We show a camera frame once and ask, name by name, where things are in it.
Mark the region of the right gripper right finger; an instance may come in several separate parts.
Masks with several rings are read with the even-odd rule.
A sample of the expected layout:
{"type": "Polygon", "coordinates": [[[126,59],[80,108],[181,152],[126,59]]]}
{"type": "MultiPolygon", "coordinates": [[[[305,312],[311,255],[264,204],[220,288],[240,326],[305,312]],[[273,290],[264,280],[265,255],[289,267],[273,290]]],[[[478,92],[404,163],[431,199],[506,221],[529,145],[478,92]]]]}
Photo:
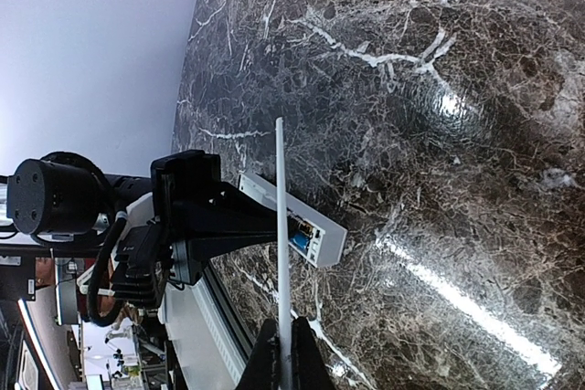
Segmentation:
{"type": "Polygon", "coordinates": [[[324,360],[305,317],[292,322],[292,388],[335,390],[324,360]]]}

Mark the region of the white battery cover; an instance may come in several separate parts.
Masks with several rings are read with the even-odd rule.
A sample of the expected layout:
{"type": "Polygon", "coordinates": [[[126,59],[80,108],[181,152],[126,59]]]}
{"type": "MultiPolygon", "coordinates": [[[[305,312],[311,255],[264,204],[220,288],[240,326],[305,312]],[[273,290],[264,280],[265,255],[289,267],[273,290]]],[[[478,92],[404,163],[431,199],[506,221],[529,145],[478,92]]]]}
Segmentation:
{"type": "Polygon", "coordinates": [[[276,206],[278,258],[278,325],[280,341],[280,388],[293,389],[292,316],[289,274],[288,223],[286,205],[283,117],[275,121],[276,134],[276,206]]]}

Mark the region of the white remote control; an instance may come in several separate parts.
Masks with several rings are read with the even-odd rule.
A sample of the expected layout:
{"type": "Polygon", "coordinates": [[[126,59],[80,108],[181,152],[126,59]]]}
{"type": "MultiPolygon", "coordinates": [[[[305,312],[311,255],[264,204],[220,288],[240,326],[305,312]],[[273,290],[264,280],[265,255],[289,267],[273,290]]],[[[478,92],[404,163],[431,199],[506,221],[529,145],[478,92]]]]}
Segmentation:
{"type": "MultiPolygon", "coordinates": [[[[277,209],[276,186],[258,174],[239,175],[239,190],[269,209],[277,209]]],[[[315,268],[338,264],[344,250],[347,229],[311,208],[296,197],[286,195],[287,216],[298,224],[289,228],[289,245],[315,268]]]]}

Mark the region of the gold black battery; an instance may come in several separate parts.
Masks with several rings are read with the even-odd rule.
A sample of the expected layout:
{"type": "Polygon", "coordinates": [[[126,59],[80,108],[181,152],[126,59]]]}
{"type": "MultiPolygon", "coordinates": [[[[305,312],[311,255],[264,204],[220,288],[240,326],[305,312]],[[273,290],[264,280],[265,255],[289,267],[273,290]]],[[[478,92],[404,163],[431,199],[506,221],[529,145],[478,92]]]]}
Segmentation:
{"type": "Polygon", "coordinates": [[[304,220],[298,220],[291,217],[287,219],[287,226],[288,234],[290,236],[293,236],[294,234],[301,232],[304,233],[306,236],[311,237],[314,232],[314,227],[309,222],[304,220]]]}

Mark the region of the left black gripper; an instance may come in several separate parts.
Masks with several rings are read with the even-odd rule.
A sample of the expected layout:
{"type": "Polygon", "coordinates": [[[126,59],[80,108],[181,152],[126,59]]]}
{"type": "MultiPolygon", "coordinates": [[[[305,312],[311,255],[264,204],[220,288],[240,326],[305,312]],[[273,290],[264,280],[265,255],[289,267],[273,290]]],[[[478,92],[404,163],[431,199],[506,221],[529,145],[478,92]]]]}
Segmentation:
{"type": "Polygon", "coordinates": [[[277,214],[238,187],[221,182],[217,154],[188,150],[167,155],[154,160],[150,171],[154,212],[168,230],[173,249],[173,280],[195,285],[210,259],[277,240],[275,231],[218,232],[213,205],[270,226],[276,225],[277,214]]]}

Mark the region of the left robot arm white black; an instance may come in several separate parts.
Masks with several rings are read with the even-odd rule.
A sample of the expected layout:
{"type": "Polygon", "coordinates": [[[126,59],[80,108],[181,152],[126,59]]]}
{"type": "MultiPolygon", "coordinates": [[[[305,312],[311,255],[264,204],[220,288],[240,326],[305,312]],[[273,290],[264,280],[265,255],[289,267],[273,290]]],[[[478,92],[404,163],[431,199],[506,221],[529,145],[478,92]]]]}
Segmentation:
{"type": "Polygon", "coordinates": [[[178,262],[181,282],[197,283],[215,257],[277,238],[277,214],[222,181],[220,158],[189,150],[157,159],[151,176],[104,174],[75,153],[22,162],[7,179],[7,216],[16,231],[71,256],[97,250],[94,276],[114,256],[116,295],[145,298],[178,262]]]}

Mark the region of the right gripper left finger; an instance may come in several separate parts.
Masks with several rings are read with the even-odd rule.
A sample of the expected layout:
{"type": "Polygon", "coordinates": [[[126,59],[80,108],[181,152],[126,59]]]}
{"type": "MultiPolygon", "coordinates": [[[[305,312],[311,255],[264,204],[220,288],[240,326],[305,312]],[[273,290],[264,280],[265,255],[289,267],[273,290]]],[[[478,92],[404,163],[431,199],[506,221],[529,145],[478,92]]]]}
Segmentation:
{"type": "Polygon", "coordinates": [[[251,351],[236,390],[277,390],[280,385],[278,323],[266,319],[251,351]]]}

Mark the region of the blue battery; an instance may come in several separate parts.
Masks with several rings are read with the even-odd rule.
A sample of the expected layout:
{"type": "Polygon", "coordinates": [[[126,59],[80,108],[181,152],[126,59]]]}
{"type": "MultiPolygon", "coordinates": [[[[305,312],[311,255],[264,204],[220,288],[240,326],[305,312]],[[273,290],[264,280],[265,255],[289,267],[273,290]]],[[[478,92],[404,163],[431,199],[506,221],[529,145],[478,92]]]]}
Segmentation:
{"type": "Polygon", "coordinates": [[[310,247],[311,238],[306,236],[304,233],[298,232],[289,239],[289,242],[299,252],[306,254],[310,247]]]}

